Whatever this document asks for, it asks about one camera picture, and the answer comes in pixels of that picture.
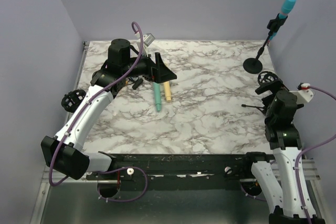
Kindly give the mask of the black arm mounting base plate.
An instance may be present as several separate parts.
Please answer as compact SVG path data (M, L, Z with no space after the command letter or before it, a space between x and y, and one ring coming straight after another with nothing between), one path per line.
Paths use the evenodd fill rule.
M262 152L246 154L111 154L111 174L93 172L87 180L122 191L238 190L240 182L254 182L251 166L272 161Z

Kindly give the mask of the black round base mic stand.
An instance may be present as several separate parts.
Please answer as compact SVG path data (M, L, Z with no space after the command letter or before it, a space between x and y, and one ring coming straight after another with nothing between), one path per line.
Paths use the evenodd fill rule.
M259 48L257 52L257 56L255 58L248 58L243 62L243 69L251 74L258 74L263 69L263 64L259 60L261 55L265 50L265 46L269 43L270 39L273 37L275 33L278 32L280 27L287 20L288 14L279 13L275 19L271 19L267 25L267 29L269 30L268 36L264 42L264 44Z

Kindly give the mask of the mint green microphone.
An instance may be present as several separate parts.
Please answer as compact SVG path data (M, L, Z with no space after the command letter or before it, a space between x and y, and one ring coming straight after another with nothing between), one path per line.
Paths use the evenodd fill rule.
M160 85L156 82L153 83L153 91L154 91L154 101L156 111L161 112L162 110L161 89Z

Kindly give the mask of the cream yellow microphone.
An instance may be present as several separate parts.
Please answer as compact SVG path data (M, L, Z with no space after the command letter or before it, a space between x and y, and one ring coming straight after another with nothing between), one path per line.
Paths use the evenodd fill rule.
M170 88L170 83L164 82L163 83L163 87L164 87L164 93L165 93L165 99L167 102L171 102L172 101L172 96L171 96L171 88Z

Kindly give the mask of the black shock mount desk stand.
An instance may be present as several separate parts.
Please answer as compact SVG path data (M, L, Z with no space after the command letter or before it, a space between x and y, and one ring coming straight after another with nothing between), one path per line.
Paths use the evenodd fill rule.
M61 106L65 109L65 111L69 113L74 113L82 100L85 98L86 92L82 89L73 90L64 95Z

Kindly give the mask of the blue microphone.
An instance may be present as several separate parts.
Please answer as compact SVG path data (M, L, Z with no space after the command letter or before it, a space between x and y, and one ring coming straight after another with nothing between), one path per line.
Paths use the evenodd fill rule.
M294 8L295 3L296 0L285 0L277 17L269 22L269 24L271 25L269 28L269 33L271 34L271 37L269 38L269 40L272 40L276 36L279 28L285 23L288 14Z

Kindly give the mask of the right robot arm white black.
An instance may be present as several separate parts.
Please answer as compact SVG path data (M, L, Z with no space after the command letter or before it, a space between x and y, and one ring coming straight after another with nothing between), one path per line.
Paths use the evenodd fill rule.
M277 164L277 180L268 158L243 162L242 173L255 177L269 208L269 223L325 223L319 217L309 196L304 178L302 143L293 124L296 111L313 98L307 83L290 91L281 79L260 81L257 94L270 91L262 102L265 105L265 136Z

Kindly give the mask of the black tripod shock mount stand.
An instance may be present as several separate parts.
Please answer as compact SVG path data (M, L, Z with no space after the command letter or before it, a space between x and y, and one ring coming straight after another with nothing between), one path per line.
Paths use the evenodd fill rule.
M243 108L255 108L265 115L276 93L284 87L284 84L275 73L270 71L262 71L258 75L257 81L259 84L259 87L255 90L257 95L265 93L266 91L270 91L271 94L261 99L263 106L253 106L246 104L242 104L241 106Z

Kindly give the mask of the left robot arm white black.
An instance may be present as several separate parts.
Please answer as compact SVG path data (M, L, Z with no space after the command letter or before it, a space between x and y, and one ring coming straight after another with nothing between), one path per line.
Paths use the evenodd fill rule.
M88 91L78 91L83 99L72 117L53 137L45 136L41 142L50 170L73 179L80 179L86 172L98 172L104 179L116 175L111 156L102 152L84 153L82 149L91 128L125 86L126 78L139 76L155 83L177 78L164 64L159 52L152 60L144 54L143 46L135 49L126 39L113 40L108 48L108 58L93 74Z

